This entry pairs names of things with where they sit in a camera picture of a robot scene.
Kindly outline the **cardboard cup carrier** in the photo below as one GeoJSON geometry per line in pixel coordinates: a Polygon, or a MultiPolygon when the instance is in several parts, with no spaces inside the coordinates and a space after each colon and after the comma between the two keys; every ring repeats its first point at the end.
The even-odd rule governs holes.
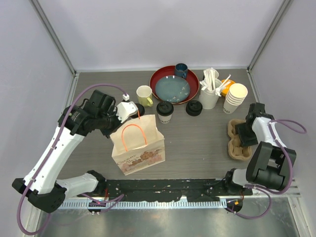
{"type": "Polygon", "coordinates": [[[236,125],[244,123],[245,120],[232,119],[228,122],[227,134],[230,137],[228,142],[228,153],[232,159],[247,161],[252,157],[251,147],[242,147],[240,138],[236,132],[236,125]]]}

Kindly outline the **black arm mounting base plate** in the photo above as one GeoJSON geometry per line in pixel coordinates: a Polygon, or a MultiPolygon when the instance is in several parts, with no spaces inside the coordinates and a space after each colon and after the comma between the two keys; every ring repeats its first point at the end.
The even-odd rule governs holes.
{"type": "Polygon", "coordinates": [[[108,179],[100,191],[88,193],[93,198],[110,199],[122,194],[122,200],[130,202],[177,202],[182,196],[188,202],[202,202],[219,200],[220,196],[251,196],[253,192],[241,188],[230,190],[224,180],[216,179],[108,179]]]}

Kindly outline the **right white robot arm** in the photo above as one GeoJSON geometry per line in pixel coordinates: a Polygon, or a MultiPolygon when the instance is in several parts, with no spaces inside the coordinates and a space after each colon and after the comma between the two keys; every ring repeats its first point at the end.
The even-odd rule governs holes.
{"type": "Polygon", "coordinates": [[[246,169],[226,173],[223,189],[229,195],[259,188],[273,194],[285,193],[291,185],[296,152],[281,141],[265,105],[252,103],[245,120],[228,123],[228,152],[237,160],[250,160],[246,169]]]}

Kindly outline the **white paper cup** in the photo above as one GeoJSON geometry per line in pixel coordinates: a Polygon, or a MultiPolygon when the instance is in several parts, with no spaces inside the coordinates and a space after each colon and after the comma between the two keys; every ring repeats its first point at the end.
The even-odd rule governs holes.
{"type": "Polygon", "coordinates": [[[161,123],[169,123],[171,120],[172,115],[168,115],[168,116],[162,116],[162,115],[158,115],[159,121],[161,123]]]}

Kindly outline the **brown paper takeout bag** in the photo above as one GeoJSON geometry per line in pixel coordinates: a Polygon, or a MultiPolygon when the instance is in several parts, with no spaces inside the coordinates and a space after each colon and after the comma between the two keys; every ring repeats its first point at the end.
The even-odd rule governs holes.
{"type": "Polygon", "coordinates": [[[112,158],[124,175],[129,175],[165,161],[164,136],[155,115],[127,121],[110,135],[112,158]]]}

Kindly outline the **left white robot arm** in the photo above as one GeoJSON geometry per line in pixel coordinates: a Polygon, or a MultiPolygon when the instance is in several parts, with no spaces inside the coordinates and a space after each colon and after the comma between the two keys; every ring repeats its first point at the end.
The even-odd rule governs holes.
{"type": "Polygon", "coordinates": [[[71,153],[90,132],[100,130],[108,137],[120,125],[115,98],[99,90],[93,91],[80,106],[64,109],[40,160],[28,175],[16,178],[12,187],[46,213],[54,212],[64,200],[78,195],[100,197],[105,192],[106,179],[94,170],[68,180],[57,177],[71,153]]]}

